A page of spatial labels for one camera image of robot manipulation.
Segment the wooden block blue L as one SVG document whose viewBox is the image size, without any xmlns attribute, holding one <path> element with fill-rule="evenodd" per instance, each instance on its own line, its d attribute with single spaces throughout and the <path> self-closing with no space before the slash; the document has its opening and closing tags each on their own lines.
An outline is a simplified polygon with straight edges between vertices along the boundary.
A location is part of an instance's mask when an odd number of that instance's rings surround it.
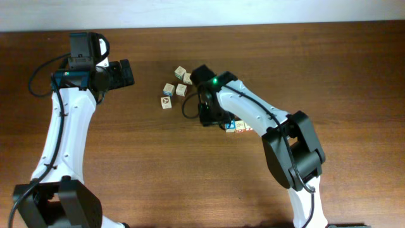
<svg viewBox="0 0 405 228">
<path fill-rule="evenodd" d="M 236 126 L 235 126 L 235 120 L 231 120 L 230 122 L 225 124 L 225 132 L 235 132 L 236 131 Z"/>
</svg>

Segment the wooden block red Q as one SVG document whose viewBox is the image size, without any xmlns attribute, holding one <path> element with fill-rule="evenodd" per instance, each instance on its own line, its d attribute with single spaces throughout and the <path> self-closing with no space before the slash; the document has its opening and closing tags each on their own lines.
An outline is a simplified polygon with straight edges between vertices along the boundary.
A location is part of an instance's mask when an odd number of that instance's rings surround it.
<svg viewBox="0 0 405 228">
<path fill-rule="evenodd" d="M 244 132 L 246 130 L 245 122 L 243 120 L 238 120 L 235 122 L 236 133 Z"/>
</svg>

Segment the wooden block Z bird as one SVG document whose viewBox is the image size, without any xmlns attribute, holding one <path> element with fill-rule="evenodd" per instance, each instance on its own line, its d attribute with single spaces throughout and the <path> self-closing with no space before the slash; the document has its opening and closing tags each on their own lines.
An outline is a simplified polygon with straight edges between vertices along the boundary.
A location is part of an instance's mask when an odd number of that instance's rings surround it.
<svg viewBox="0 0 405 228">
<path fill-rule="evenodd" d="M 246 122 L 244 122 L 244 130 L 250 131 L 250 130 L 253 130 L 253 128 L 250 125 L 248 125 Z"/>
</svg>

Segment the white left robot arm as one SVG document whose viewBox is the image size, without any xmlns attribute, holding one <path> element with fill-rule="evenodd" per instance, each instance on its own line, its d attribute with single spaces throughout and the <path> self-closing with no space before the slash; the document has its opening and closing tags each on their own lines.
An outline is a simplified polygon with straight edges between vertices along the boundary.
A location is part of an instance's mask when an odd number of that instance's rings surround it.
<svg viewBox="0 0 405 228">
<path fill-rule="evenodd" d="M 84 184 L 87 133 L 108 91 L 134 84 L 127 59 L 109 61 L 102 34 L 70 34 L 70 52 L 51 74 L 52 114 L 41 158 L 28 184 L 13 191 L 8 227 L 19 213 L 27 227 L 126 227 L 103 214 L 99 198 Z"/>
</svg>

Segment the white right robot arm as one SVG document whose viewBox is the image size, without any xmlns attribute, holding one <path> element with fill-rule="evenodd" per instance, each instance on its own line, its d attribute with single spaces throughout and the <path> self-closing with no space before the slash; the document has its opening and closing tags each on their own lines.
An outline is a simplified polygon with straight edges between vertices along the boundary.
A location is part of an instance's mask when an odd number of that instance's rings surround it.
<svg viewBox="0 0 405 228">
<path fill-rule="evenodd" d="M 287 189 L 295 227 L 326 227 L 320 199 L 321 166 L 326 157 L 307 114 L 290 114 L 268 104 L 230 72 L 194 70 L 204 125 L 226 123 L 236 115 L 260 137 L 273 178 Z"/>
</svg>

